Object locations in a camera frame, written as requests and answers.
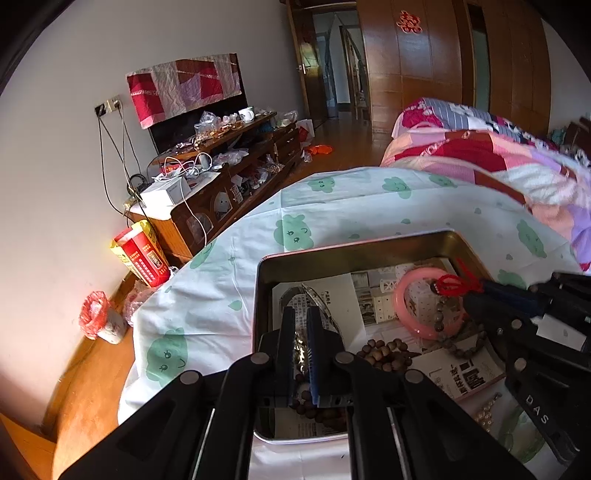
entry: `red plastic bag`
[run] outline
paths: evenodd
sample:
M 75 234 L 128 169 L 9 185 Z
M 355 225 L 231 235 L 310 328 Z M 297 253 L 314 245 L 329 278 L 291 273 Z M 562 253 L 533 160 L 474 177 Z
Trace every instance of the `red plastic bag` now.
M 86 297 L 78 317 L 78 325 L 84 335 L 92 340 L 96 339 L 96 335 L 107 323 L 109 307 L 109 299 L 104 291 L 94 291 Z
M 328 155 L 329 153 L 332 153 L 333 148 L 330 145 L 312 145 L 306 147 L 304 150 L 310 152 L 312 155 Z

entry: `black cable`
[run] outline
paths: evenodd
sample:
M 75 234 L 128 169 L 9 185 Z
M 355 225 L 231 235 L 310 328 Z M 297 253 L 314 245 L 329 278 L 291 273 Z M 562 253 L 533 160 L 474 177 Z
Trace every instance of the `black cable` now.
M 123 165 L 123 169 L 125 170 L 125 175 L 127 176 L 127 185 L 128 185 L 128 187 L 133 191 L 135 200 L 138 202 L 139 208 L 142 210 L 142 213 L 145 216 L 145 218 L 148 221 L 148 223 L 150 224 L 150 227 L 152 227 L 152 230 L 154 231 L 154 233 L 156 235 L 156 238 L 158 238 L 158 232 L 154 228 L 154 225 L 152 224 L 152 222 L 150 222 L 150 217 L 148 217 L 148 215 L 146 214 L 146 212 L 144 210 L 144 207 L 142 206 L 142 199 L 137 194 L 137 192 L 135 190 L 133 190 L 132 187 L 131 187 L 131 182 L 129 181 L 129 179 L 131 177 L 129 176 L 129 172 L 127 171 L 127 166 L 125 165 L 125 160 L 123 159 L 123 156 L 121 156 L 121 153 L 119 152 L 119 149 L 117 148 L 117 144 L 115 143 L 115 140 L 113 139 L 113 135 L 111 135 L 111 132 L 109 132 L 109 129 L 107 128 L 107 126 L 105 125 L 105 123 L 103 122 L 103 119 L 101 117 L 99 117 L 99 122 L 104 127 L 105 132 L 107 132 L 107 135 L 111 139 L 111 143 L 115 147 L 115 151 L 117 152 L 117 155 L 119 155 L 119 159 L 121 160 L 121 163 Z
M 129 183 L 130 175 L 127 170 L 127 165 L 125 165 L 125 162 L 123 160 L 123 156 L 121 155 L 121 152 L 119 152 L 119 148 L 117 148 L 117 144 L 115 143 L 115 140 L 113 139 L 113 135 L 111 135 L 111 132 L 109 132 L 109 129 L 107 128 L 107 126 L 105 125 L 105 123 L 103 122 L 103 119 L 101 117 L 99 117 L 99 122 L 101 123 L 101 125 L 105 129 L 105 132 L 107 132 L 107 135 L 109 135 L 109 138 L 111 139 L 111 143 L 115 147 L 115 151 L 117 152 L 117 155 L 119 155 L 119 159 L 121 160 L 121 164 L 123 165 L 123 169 L 125 170 L 125 175 L 127 176 L 127 181 Z
M 122 108 L 123 107 L 119 107 L 117 109 L 117 111 L 119 112 L 119 116 L 121 117 L 121 121 L 123 122 L 123 127 L 125 128 L 125 134 L 127 135 L 127 140 L 129 140 L 129 146 L 131 147 L 131 153 L 133 153 L 134 158 L 135 158 L 135 162 L 138 164 L 138 171 L 141 173 L 142 172 L 142 167 L 139 166 L 138 156 L 135 154 L 134 145 L 131 142 L 131 137 L 129 136 L 129 132 L 127 131 L 127 124 L 125 123 L 125 120 L 123 118 L 123 115 L 121 114 L 121 109 Z
M 113 202 L 111 202 L 111 198 L 109 197 L 109 192 L 107 191 L 107 181 L 105 178 L 105 154 L 103 152 L 103 132 L 102 132 L 102 128 L 100 127 L 101 121 L 99 118 L 99 139 L 100 139 L 100 167 L 103 173 L 103 187 L 105 188 L 105 195 L 107 197 L 107 200 L 109 202 L 109 205 L 111 205 L 111 207 L 113 208 L 114 211 L 116 211 L 118 214 L 123 215 L 124 217 L 127 217 L 126 214 L 124 214 L 123 212 L 121 212 L 121 210 L 119 210 L 115 205 L 113 205 Z

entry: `pink quilt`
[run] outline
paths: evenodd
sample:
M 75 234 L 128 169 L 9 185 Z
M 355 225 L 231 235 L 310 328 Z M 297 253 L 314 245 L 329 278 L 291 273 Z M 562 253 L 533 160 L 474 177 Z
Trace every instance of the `pink quilt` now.
M 382 167 L 425 170 L 443 178 L 499 190 L 569 240 L 581 267 L 589 269 L 591 173 L 588 169 L 534 137 L 527 143 L 518 142 L 497 133 L 494 126 L 478 122 L 473 125 L 469 122 L 469 127 L 480 127 L 475 129 L 442 128 L 444 122 L 433 108 L 420 102 L 409 106 L 398 118 Z M 450 105 L 454 111 L 463 108 Z
M 240 95 L 236 54 L 161 63 L 127 74 L 142 128 Z

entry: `pink bangle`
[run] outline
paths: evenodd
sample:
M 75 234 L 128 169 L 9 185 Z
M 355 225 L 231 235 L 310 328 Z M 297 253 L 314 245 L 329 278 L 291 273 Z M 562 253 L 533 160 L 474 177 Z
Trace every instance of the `pink bangle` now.
M 406 292 L 408 286 L 416 282 L 418 280 L 425 280 L 425 279 L 433 279 L 438 280 L 440 277 L 444 275 L 448 275 L 449 272 L 442 270 L 441 268 L 434 268 L 434 267 L 423 267 L 417 268 L 415 270 L 411 270 L 407 272 L 398 282 L 396 285 L 396 289 L 394 290 L 394 294 L 392 295 L 392 303 L 394 304 L 394 311 L 396 315 L 400 319 L 400 322 L 414 335 L 420 338 L 424 338 L 427 340 L 437 340 L 439 337 L 438 332 L 435 331 L 435 328 L 424 325 L 420 323 L 416 317 L 411 314 L 406 304 L 404 303 L 404 293 Z M 460 327 L 462 326 L 462 322 L 464 319 L 465 311 L 462 306 L 462 299 L 460 300 L 460 314 L 458 315 L 457 319 L 453 323 L 449 323 L 445 325 L 444 332 L 448 337 L 456 335 L 460 331 Z

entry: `red paper cutting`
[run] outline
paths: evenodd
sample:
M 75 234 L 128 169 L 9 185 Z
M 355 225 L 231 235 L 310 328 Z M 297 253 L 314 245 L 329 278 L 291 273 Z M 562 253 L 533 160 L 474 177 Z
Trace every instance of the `red paper cutting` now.
M 421 33 L 421 19 L 416 15 L 409 14 L 406 10 L 400 12 L 400 20 L 396 22 L 404 33 Z

